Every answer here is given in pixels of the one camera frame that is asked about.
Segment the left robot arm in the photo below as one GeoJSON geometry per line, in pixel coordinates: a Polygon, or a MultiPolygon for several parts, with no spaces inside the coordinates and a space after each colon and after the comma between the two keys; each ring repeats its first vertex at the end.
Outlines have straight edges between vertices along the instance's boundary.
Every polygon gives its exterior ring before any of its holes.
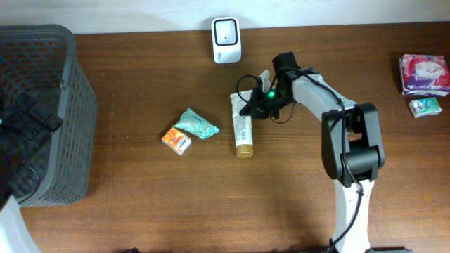
{"type": "Polygon", "coordinates": [[[1,110],[1,251],[40,252],[8,187],[15,172],[51,140],[63,120],[28,93],[1,110]]]}

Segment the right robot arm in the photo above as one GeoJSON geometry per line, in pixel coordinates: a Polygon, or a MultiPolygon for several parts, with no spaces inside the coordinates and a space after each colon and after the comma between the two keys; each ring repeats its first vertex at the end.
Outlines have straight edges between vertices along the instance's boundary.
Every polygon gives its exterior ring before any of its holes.
{"type": "Polygon", "coordinates": [[[385,163],[378,111],[328,85],[318,70],[301,68],[292,52],[273,58],[274,79],[262,78],[240,111],[253,119],[278,119],[280,109],[300,104],[321,123],[321,159],[333,180],[335,230],[327,252],[370,252],[368,210],[378,170],[385,163]]]}

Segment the orange tissue packet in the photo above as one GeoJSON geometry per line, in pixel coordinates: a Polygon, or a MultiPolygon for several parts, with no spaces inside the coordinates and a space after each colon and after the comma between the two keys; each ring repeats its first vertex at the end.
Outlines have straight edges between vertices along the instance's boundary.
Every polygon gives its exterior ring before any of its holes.
{"type": "Polygon", "coordinates": [[[184,133],[171,127],[162,137],[162,142],[178,155],[183,155],[192,144],[192,140],[184,133]]]}

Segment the white tube gold cap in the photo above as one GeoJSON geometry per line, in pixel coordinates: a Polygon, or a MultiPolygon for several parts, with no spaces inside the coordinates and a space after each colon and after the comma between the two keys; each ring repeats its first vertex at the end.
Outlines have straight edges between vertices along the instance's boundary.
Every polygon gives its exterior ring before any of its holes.
{"type": "Polygon", "coordinates": [[[239,158],[249,158],[253,156],[252,118],[241,116],[240,111],[246,106],[247,100],[252,95],[252,90],[241,91],[240,95],[245,100],[242,100],[237,93],[230,95],[236,155],[239,158]]]}

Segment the teal soap pouch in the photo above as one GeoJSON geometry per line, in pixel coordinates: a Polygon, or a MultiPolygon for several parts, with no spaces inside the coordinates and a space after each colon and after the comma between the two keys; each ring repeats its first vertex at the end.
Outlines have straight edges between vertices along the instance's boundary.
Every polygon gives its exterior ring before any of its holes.
{"type": "Polygon", "coordinates": [[[181,116],[174,128],[193,134],[200,139],[207,139],[219,133],[219,128],[209,123],[199,114],[188,108],[181,116]]]}

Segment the dark grey plastic basket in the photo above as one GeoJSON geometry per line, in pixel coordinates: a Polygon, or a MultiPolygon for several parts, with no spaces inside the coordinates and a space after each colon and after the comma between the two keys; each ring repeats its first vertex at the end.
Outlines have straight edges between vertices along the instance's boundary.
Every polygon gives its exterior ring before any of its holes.
{"type": "Polygon", "coordinates": [[[63,121],[8,183],[22,207],[71,205],[88,192],[98,103],[76,50],[61,25],[1,28],[1,107],[27,93],[63,121]]]}

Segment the small green tissue packet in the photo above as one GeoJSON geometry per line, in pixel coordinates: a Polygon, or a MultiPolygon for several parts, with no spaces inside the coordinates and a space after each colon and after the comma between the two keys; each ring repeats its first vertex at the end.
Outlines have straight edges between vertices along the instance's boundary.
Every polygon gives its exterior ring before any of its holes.
{"type": "Polygon", "coordinates": [[[438,115],[442,111],[442,108],[436,98],[421,98],[418,100],[412,100],[409,103],[409,107],[415,118],[428,115],[438,115]]]}

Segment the red purple tissue pack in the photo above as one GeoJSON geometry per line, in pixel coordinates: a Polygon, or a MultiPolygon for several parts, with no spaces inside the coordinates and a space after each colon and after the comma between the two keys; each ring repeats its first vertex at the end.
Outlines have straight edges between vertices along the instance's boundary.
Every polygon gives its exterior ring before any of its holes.
{"type": "Polygon", "coordinates": [[[449,95],[449,67],[444,56],[404,54],[399,72],[403,95],[449,95]]]}

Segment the white barcode scanner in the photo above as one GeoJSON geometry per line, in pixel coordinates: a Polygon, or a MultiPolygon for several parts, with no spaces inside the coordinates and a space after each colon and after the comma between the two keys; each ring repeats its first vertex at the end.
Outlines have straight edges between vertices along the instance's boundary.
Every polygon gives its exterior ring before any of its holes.
{"type": "Polygon", "coordinates": [[[211,32],[215,63],[237,63],[241,60],[240,23],[235,17],[215,18],[211,22],[211,32]]]}

